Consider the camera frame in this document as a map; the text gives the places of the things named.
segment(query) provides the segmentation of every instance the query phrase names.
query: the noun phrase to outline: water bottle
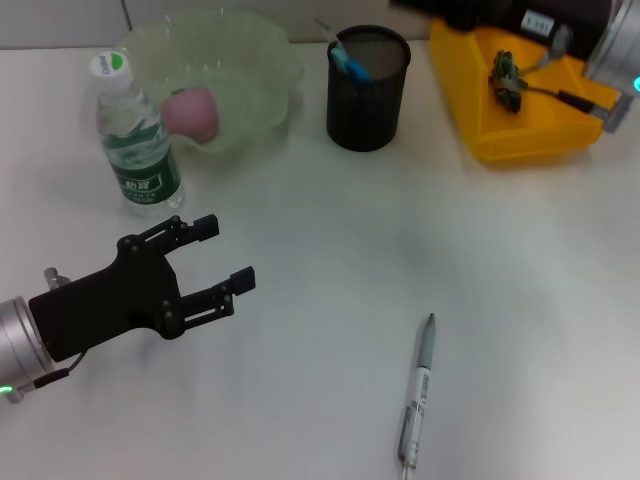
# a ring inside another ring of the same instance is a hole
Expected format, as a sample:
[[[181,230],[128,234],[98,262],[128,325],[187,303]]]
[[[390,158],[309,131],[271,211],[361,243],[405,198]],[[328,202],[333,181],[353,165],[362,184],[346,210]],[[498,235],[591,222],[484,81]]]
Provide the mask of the water bottle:
[[[100,53],[89,69],[102,90],[98,135],[126,202],[144,217],[171,216],[184,190],[158,107],[133,81],[122,53]]]

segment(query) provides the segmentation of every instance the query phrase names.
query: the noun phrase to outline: pen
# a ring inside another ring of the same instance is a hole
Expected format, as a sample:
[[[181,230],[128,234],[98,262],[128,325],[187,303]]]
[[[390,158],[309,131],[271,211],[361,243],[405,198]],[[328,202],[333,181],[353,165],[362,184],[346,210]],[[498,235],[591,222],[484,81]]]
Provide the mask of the pen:
[[[420,448],[420,432],[422,431],[422,419],[424,407],[427,404],[427,390],[429,388],[429,376],[431,375],[431,360],[433,358],[433,345],[436,340],[436,317],[432,313],[427,320],[427,325],[422,332],[420,355],[416,366],[415,386],[411,403],[405,410],[398,446],[398,458],[404,467],[403,480],[412,480],[413,472],[418,465],[418,450]]]

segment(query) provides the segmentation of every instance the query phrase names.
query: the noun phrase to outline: robotic arm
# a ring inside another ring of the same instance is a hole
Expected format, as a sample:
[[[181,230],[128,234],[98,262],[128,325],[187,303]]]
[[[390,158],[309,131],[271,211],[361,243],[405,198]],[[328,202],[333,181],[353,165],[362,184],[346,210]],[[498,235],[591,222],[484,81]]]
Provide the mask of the robotic arm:
[[[69,375],[92,347],[134,328],[155,330],[166,340],[233,315],[233,295],[255,288],[253,268],[207,290],[182,297],[165,255],[219,234],[215,216],[189,226],[173,217],[140,235],[118,241],[115,261],[71,282],[47,269],[50,291],[0,303],[0,394],[18,403],[28,391]],[[54,369],[74,355],[69,368]]]

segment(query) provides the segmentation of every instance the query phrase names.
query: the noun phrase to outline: pen holder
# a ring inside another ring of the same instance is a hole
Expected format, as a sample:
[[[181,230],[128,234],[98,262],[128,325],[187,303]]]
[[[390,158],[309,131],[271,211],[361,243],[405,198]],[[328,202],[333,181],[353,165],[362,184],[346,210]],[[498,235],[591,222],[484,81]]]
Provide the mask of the pen holder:
[[[329,45],[327,133],[343,148],[370,152],[393,140],[402,91],[411,62],[409,44],[384,27],[362,25],[338,35],[349,57],[362,65],[371,82],[359,83],[335,65]]]

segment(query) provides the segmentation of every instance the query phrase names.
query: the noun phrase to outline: yellow plastic container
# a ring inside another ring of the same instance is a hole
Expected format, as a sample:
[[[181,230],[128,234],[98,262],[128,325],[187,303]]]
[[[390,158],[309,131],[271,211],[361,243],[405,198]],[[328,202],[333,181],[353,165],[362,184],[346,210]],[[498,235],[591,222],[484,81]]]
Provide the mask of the yellow plastic container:
[[[440,77],[460,133],[473,154],[497,168],[557,163],[556,154],[581,150],[602,134],[602,121],[546,95],[524,93],[522,110],[508,112],[489,85],[499,50],[511,51],[521,68],[537,63],[545,48],[502,30],[486,28],[456,32],[434,20],[429,41],[431,57]],[[617,92],[582,78],[584,62],[564,58],[526,77],[531,86],[566,90],[605,107],[612,107]]]

